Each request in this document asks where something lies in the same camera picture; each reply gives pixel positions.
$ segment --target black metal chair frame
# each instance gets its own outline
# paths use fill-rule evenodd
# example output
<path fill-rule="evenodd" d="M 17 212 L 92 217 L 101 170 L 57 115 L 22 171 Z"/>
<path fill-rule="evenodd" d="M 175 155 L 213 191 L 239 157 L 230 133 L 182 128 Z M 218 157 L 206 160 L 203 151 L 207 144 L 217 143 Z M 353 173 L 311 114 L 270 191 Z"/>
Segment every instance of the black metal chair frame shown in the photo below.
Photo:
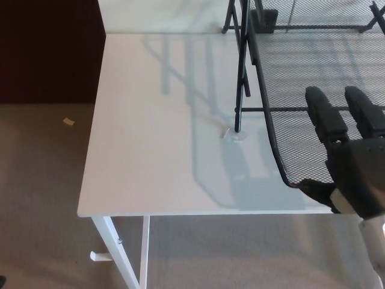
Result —
<path fill-rule="evenodd" d="M 264 10 L 262 6 L 262 0 L 253 0 L 255 2 L 256 11 L 250 15 L 250 0 L 240 0 L 242 19 L 241 26 L 239 26 L 238 17 L 236 14 L 235 0 L 229 0 L 229 6 L 227 8 L 226 21 L 222 29 L 222 33 L 225 34 L 228 30 L 235 30 L 236 41 L 238 44 L 239 61 L 238 61 L 238 77 L 236 85 L 236 107 L 235 107 L 235 132 L 241 131 L 241 121 L 243 112 L 263 112 L 265 115 L 266 127 L 268 131 L 268 138 L 271 149 L 273 151 L 274 159 L 277 163 L 277 167 L 283 182 L 292 188 L 298 188 L 298 184 L 289 182 L 286 176 L 283 160 L 280 157 L 276 134 L 274 131 L 273 120 L 271 113 L 273 111 L 307 111 L 307 107 L 270 107 L 265 81 L 263 78 L 262 66 L 260 65 L 258 47 L 256 42 L 256 25 L 264 26 Z M 355 29 L 360 33 L 370 30 L 376 23 L 379 24 L 385 34 L 385 20 L 383 14 L 385 13 L 385 6 L 379 10 L 375 2 L 370 6 L 374 14 L 374 18 L 367 25 L 275 25 L 276 30 L 289 30 L 289 29 Z M 245 90 L 246 97 L 251 96 L 250 86 L 248 83 L 248 76 L 246 71 L 246 53 L 247 47 L 250 53 L 251 63 L 256 66 L 257 78 L 259 83 L 260 95 L 262 98 L 263 107 L 243 107 L 243 90 Z M 349 107 L 337 107 L 339 111 L 349 110 Z"/>

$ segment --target yellow sticky note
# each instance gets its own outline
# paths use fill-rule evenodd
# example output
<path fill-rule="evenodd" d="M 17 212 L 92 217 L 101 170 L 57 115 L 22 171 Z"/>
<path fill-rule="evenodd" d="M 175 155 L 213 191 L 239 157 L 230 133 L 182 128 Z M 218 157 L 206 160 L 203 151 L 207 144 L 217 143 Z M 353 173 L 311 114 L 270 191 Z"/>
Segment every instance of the yellow sticky note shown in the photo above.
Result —
<path fill-rule="evenodd" d="M 75 123 L 73 120 L 70 120 L 68 117 L 66 117 L 65 119 L 63 119 L 63 122 L 64 122 L 66 125 L 69 125 L 69 126 L 73 126 L 73 124 Z"/>

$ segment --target desk surface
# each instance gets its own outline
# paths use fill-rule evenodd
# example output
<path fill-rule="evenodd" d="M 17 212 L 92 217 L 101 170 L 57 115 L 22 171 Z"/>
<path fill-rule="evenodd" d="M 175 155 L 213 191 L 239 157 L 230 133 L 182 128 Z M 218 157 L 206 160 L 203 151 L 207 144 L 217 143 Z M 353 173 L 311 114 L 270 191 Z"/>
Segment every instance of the desk surface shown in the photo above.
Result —
<path fill-rule="evenodd" d="M 80 216 L 326 213 L 280 179 L 262 113 L 233 125 L 235 36 L 108 34 Z M 248 65 L 260 105 L 256 71 Z"/>

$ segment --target mesh seat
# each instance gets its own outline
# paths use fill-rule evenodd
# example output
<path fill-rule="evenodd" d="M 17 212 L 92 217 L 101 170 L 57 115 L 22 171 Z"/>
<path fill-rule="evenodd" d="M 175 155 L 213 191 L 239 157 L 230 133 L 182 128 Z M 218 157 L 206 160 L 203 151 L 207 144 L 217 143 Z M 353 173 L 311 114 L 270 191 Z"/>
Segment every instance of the mesh seat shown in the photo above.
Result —
<path fill-rule="evenodd" d="M 377 1 L 383 6 L 385 1 Z M 279 11 L 277 25 L 366 25 L 373 18 L 371 1 L 262 1 L 264 9 Z M 319 142 L 305 108 L 305 88 L 319 87 L 332 105 L 347 107 L 344 88 L 364 91 L 374 104 L 385 106 L 385 36 L 372 30 L 275 30 L 257 34 L 260 65 L 273 120 L 279 155 L 288 181 L 304 179 L 332 183 L 325 166 L 326 150 Z M 282 108 L 282 111 L 271 111 Z M 348 111 L 340 112 L 350 139 L 360 138 Z"/>

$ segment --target wooden cabinet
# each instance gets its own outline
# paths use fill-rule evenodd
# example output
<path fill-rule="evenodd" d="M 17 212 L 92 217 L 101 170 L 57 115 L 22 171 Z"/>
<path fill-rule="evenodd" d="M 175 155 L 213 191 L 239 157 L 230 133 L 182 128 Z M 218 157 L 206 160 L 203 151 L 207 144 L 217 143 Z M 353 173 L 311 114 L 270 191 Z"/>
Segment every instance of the wooden cabinet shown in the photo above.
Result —
<path fill-rule="evenodd" d="M 105 37 L 97 0 L 1 0 L 0 103 L 95 102 Z"/>

